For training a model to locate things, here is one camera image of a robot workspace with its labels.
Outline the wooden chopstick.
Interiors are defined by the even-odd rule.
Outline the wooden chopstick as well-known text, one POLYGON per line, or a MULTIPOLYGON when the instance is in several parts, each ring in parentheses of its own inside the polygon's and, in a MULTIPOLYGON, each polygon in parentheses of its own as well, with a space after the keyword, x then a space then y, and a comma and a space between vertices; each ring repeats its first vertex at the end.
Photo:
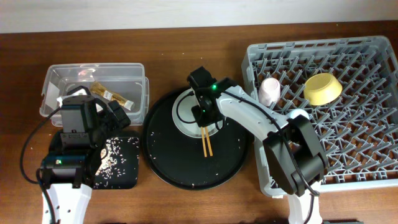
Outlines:
POLYGON ((201 130, 201 141, 202 141, 202 145, 203 145, 203 154, 204 154, 204 157, 207 157, 208 154, 207 154, 207 151, 206 151, 205 129, 201 128, 200 130, 201 130))
POLYGON ((208 128, 207 127, 205 127, 205 134, 206 134, 206 141, 207 141, 207 146, 208 146, 208 150, 209 150, 209 153, 210 153, 210 157, 212 157, 213 156, 213 150, 212 150, 212 147, 211 147, 211 141, 210 141, 210 136, 209 136, 209 132, 208 132, 208 128))

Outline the gold snack wrapper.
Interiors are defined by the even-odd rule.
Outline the gold snack wrapper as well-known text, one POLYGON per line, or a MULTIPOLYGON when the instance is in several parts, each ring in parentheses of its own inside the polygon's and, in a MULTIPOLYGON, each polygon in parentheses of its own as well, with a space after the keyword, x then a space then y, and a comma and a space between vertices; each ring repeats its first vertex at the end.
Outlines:
POLYGON ((94 82, 90 86, 90 92, 99 95, 108 101, 116 100, 121 106, 125 107, 125 109, 127 110, 132 110, 133 107, 135 106, 133 101, 127 100, 124 97, 122 97, 119 93, 107 89, 99 82, 94 82))

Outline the pink cup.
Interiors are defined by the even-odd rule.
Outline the pink cup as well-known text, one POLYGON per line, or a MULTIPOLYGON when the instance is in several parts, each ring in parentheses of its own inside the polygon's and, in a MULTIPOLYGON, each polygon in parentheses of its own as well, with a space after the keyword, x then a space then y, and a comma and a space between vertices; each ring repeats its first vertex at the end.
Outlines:
POLYGON ((266 78, 262 81, 259 92, 259 102, 264 106, 270 106, 277 103, 280 98, 280 83, 276 78, 266 78))

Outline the yellow bowl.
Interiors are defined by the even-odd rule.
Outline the yellow bowl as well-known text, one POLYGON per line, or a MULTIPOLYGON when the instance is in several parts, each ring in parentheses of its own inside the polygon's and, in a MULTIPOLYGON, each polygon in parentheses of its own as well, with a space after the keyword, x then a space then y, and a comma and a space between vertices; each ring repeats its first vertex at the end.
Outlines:
POLYGON ((331 73, 319 73, 305 82, 303 95, 312 106, 320 106, 337 99, 342 90, 342 84, 334 75, 331 73))

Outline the white tissue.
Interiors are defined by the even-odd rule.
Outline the white tissue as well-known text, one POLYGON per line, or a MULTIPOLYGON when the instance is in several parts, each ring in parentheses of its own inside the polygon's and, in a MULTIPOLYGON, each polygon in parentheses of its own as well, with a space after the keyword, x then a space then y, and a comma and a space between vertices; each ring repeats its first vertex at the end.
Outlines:
POLYGON ((69 98, 70 96, 59 96, 58 98, 57 98, 57 102, 59 103, 59 107, 61 107, 62 105, 63 105, 63 101, 64 101, 64 99, 67 99, 67 98, 69 98))

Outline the blue cup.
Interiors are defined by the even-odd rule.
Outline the blue cup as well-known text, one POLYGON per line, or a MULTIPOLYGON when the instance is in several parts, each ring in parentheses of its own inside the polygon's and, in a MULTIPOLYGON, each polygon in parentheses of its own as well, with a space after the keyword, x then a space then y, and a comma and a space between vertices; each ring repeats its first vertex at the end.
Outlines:
POLYGON ((287 116, 290 119, 294 119, 294 118, 296 118, 298 116, 304 116, 305 118, 310 119, 309 114, 305 110, 299 109, 299 108, 292 110, 291 112, 289 112, 287 114, 287 116))

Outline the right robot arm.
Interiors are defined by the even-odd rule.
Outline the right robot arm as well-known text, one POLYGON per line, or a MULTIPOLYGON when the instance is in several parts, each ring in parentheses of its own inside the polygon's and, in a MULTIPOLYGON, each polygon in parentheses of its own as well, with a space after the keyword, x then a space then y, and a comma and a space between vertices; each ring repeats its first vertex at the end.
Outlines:
POLYGON ((310 120, 272 111, 234 80, 217 80, 204 67, 187 82, 197 101, 192 108, 197 125, 230 118, 262 141, 271 177, 288 196, 289 223, 322 223, 319 188, 328 158, 310 120))

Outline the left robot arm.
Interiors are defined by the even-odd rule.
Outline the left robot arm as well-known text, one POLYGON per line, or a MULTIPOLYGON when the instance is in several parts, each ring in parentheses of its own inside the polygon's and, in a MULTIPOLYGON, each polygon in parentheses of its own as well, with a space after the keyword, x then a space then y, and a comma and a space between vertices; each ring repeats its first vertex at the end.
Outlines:
POLYGON ((49 153, 36 171, 43 197, 42 223, 83 223, 106 141, 130 125, 120 104, 91 95, 65 98, 49 153))

